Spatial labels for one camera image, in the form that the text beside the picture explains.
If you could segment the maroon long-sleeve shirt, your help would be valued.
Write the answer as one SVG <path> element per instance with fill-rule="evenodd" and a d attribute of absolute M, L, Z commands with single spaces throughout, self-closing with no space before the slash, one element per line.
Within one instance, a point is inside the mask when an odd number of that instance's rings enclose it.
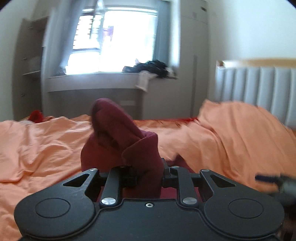
<path fill-rule="evenodd" d="M 164 164 L 158 151 L 158 135 L 140 130 L 132 118 L 107 98 L 95 101 L 91 111 L 93 133 L 81 151 L 81 170 L 109 172 L 129 166 L 136 178 L 126 187 L 126 198 L 159 198 Z"/>

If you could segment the pile of dark clothes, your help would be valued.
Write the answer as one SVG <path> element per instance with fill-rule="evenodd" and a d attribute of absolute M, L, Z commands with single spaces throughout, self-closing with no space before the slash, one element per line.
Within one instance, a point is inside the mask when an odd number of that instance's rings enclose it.
<path fill-rule="evenodd" d="M 176 74 L 173 69 L 159 60 L 147 61 L 145 63 L 137 63 L 134 66 L 124 66 L 123 73 L 140 73 L 147 71 L 148 73 L 156 74 L 158 78 L 175 78 Z"/>

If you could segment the orange duvet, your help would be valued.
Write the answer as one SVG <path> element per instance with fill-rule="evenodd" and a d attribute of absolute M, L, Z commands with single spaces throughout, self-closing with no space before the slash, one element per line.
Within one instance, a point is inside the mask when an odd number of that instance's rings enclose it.
<path fill-rule="evenodd" d="M 243 102 L 205 101 L 198 120 L 180 128 L 139 128 L 158 135 L 171 166 L 210 169 L 263 192 L 275 185 L 256 174 L 295 176 L 295 129 Z M 93 133 L 91 115 L 1 122 L 1 240 L 21 236 L 14 209 L 26 196 L 81 172 L 81 151 Z"/>

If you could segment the tall grey right wardrobe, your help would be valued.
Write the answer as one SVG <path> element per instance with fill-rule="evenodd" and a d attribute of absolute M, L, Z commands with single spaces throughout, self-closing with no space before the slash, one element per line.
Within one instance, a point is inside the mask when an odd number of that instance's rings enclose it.
<path fill-rule="evenodd" d="M 180 65 L 178 116 L 197 116 L 207 98 L 209 33 L 206 1 L 180 1 Z"/>

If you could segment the grey padded headboard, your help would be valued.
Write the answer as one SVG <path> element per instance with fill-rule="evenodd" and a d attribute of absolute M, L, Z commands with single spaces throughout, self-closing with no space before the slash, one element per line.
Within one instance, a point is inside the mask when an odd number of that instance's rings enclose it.
<path fill-rule="evenodd" d="M 295 129 L 295 59 L 219 60 L 214 101 L 260 106 Z"/>

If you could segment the white garment hanging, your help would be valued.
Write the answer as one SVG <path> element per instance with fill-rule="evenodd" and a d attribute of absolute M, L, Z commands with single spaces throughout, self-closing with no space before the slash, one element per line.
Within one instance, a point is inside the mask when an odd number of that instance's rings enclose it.
<path fill-rule="evenodd" d="M 139 73 L 138 82 L 135 85 L 137 89 L 140 89 L 144 92 L 148 91 L 149 81 L 156 78 L 158 75 L 150 73 L 149 71 L 143 70 Z"/>

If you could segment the red item behind bed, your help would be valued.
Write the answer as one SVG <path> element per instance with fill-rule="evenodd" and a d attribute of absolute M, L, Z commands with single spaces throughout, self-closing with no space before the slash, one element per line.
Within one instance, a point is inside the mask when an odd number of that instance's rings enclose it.
<path fill-rule="evenodd" d="M 35 110 L 30 114 L 28 120 L 34 123 L 42 123 L 45 121 L 45 117 L 43 116 L 42 112 Z"/>

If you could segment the grey window bench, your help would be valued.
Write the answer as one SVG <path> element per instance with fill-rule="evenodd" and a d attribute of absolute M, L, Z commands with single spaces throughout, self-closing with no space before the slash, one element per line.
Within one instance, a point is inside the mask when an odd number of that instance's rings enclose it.
<path fill-rule="evenodd" d="M 93 102 L 108 98 L 136 120 L 159 120 L 178 116 L 179 82 L 155 78 L 147 91 L 136 87 L 138 74 L 95 73 L 64 75 L 43 81 L 45 115 L 77 117 L 90 114 Z"/>

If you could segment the right blue curtain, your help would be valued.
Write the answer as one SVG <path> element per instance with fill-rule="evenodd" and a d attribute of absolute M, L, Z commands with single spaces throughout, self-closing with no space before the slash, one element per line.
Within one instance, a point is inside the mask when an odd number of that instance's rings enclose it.
<path fill-rule="evenodd" d="M 180 1 L 158 1 L 153 59 L 177 71 L 180 66 Z"/>

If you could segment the blue curtain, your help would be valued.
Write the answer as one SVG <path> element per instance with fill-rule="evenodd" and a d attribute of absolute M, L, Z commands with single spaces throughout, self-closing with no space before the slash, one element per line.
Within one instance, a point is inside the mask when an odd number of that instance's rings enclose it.
<path fill-rule="evenodd" d="M 85 1 L 45 1 L 49 8 L 42 56 L 44 79 L 64 75 Z"/>
<path fill-rule="evenodd" d="M 153 59 L 177 71 L 180 66 L 180 1 L 158 1 Z"/>

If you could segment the open grey wardrobe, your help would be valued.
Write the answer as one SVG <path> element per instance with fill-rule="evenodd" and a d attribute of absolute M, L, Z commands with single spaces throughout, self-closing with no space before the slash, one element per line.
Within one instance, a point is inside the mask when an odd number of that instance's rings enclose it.
<path fill-rule="evenodd" d="M 43 40 L 49 17 L 22 19 L 15 47 L 12 102 L 13 117 L 19 121 L 42 109 L 41 68 Z"/>

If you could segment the purple hanging garment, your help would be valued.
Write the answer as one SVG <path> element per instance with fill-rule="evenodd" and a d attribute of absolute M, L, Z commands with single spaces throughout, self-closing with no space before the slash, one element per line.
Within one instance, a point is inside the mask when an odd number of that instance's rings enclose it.
<path fill-rule="evenodd" d="M 108 26 L 104 29 L 104 37 L 107 41 L 112 41 L 114 26 Z"/>

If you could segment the left blue curtain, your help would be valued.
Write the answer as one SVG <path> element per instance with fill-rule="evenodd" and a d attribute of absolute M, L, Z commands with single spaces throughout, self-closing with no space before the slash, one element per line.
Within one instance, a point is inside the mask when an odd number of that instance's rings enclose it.
<path fill-rule="evenodd" d="M 45 1 L 49 8 L 42 56 L 44 79 L 64 75 L 85 1 Z"/>

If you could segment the window with frame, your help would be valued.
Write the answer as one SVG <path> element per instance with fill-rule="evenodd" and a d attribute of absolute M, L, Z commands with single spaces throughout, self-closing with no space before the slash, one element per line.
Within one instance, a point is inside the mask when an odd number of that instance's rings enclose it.
<path fill-rule="evenodd" d="M 83 10 L 65 66 L 67 75 L 121 72 L 151 61 L 157 33 L 155 9 L 110 6 Z"/>

